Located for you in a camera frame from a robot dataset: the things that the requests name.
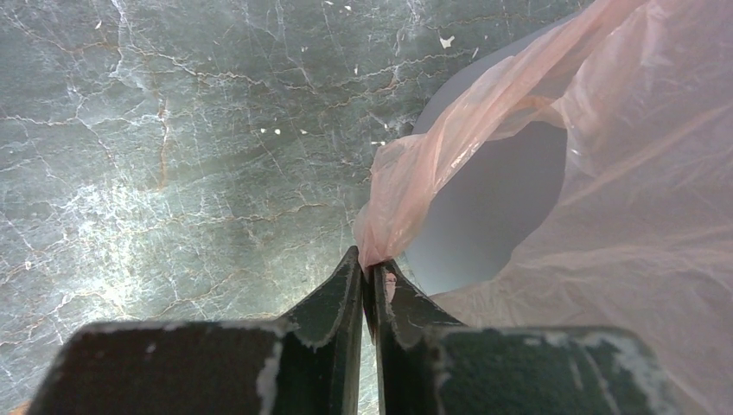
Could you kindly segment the pink translucent trash bag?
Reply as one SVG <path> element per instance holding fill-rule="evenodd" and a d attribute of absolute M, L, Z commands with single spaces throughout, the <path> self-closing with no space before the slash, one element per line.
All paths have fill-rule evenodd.
<path fill-rule="evenodd" d="M 496 277 L 438 302 L 481 326 L 629 329 L 687 412 L 731 413 L 731 2 L 595 1 L 485 70 L 377 150 L 360 262 L 424 236 L 479 149 L 532 122 L 567 135 L 558 200 Z"/>

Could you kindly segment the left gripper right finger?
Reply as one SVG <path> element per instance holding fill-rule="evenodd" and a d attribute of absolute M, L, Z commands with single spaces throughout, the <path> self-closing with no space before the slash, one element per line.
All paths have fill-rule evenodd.
<path fill-rule="evenodd" d="M 612 327 L 473 328 L 388 261 L 366 272 L 383 414 L 675 414 L 651 350 Z"/>

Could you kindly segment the grey plastic trash bin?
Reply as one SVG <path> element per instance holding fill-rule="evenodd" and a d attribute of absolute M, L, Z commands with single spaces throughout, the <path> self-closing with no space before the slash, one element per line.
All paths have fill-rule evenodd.
<path fill-rule="evenodd" d="M 534 121 L 487 141 L 430 204 L 405 252 L 414 283 L 436 295 L 493 279 L 556 205 L 567 132 Z"/>

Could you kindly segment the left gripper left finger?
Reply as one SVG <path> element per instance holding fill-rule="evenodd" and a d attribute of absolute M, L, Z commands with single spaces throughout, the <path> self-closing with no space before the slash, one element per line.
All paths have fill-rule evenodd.
<path fill-rule="evenodd" d="M 358 251 L 271 320 L 95 322 L 55 357 L 31 414 L 354 414 Z"/>

